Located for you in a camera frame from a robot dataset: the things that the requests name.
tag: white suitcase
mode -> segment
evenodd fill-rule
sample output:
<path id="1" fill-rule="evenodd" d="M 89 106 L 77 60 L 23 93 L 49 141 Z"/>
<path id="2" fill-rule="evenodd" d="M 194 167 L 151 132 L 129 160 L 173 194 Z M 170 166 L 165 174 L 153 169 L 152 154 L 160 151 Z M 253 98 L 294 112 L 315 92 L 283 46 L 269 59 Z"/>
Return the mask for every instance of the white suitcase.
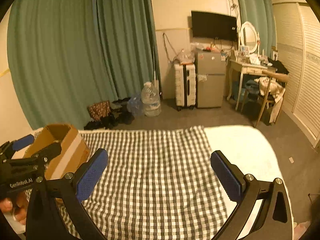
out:
<path id="1" fill-rule="evenodd" d="M 196 105 L 196 66 L 175 64 L 174 69 L 177 110 L 183 107 L 193 109 Z"/>

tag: table leg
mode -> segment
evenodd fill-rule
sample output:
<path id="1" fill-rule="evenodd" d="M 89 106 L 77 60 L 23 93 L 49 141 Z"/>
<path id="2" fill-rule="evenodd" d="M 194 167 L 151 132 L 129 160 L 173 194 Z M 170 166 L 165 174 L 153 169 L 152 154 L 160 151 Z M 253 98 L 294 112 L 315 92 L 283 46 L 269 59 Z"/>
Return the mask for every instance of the table leg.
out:
<path id="1" fill-rule="evenodd" d="M 238 99 L 237 99 L 237 104 L 236 104 L 236 111 L 238 110 L 238 105 L 239 105 L 239 100 L 240 100 L 240 95 L 241 95 L 242 79 L 243 79 L 243 71 L 241 70 Z"/>
<path id="2" fill-rule="evenodd" d="M 230 97 L 231 97 L 231 93 L 232 93 L 232 67 L 230 66 L 229 69 L 229 95 L 227 97 L 227 100 L 229 101 Z"/>

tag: floor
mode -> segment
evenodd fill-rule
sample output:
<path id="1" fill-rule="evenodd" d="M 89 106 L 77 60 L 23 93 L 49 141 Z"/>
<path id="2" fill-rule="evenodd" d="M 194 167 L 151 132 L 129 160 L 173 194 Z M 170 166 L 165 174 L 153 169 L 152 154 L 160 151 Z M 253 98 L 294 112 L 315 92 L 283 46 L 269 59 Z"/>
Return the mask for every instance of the floor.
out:
<path id="1" fill-rule="evenodd" d="M 214 127 L 221 125 L 252 125 L 257 116 L 256 104 L 247 103 L 244 114 L 235 111 L 235 101 L 223 101 L 221 108 L 176 111 L 174 100 L 163 100 L 159 116 L 137 117 L 131 125 L 120 124 L 117 129 L 126 130 L 174 130 L 194 125 Z M 311 146 L 298 126 L 284 113 L 280 113 L 275 125 L 260 122 L 257 127 L 273 147 L 292 203 L 297 223 L 309 219 L 309 193 L 320 192 L 320 154 Z"/>

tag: refrigerator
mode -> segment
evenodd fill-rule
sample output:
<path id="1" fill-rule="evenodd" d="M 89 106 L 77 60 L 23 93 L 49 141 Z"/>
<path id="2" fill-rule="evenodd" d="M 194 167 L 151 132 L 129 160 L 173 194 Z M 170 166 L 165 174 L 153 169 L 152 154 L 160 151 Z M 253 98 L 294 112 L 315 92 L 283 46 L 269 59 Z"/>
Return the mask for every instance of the refrigerator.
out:
<path id="1" fill-rule="evenodd" d="M 196 50 L 196 107 L 221 107 L 226 61 L 219 52 Z"/>

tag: green curtain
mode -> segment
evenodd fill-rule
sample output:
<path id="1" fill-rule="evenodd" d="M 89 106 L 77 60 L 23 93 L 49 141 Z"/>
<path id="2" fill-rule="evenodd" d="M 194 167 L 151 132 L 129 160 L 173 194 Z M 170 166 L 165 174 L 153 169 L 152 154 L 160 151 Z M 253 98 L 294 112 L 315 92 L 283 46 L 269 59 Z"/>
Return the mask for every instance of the green curtain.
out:
<path id="1" fill-rule="evenodd" d="M 120 99 L 140 93 L 159 60 L 151 0 L 94 0 L 106 69 Z"/>
<path id="2" fill-rule="evenodd" d="M 33 129 L 56 122 L 81 129 L 90 120 L 88 105 L 118 99 L 94 30 L 92 0 L 15 0 L 12 4 L 9 67 Z"/>
<path id="3" fill-rule="evenodd" d="M 241 22 L 249 21 L 259 32 L 260 53 L 265 50 L 268 57 L 271 47 L 276 46 L 276 26 L 271 0 L 239 0 Z"/>

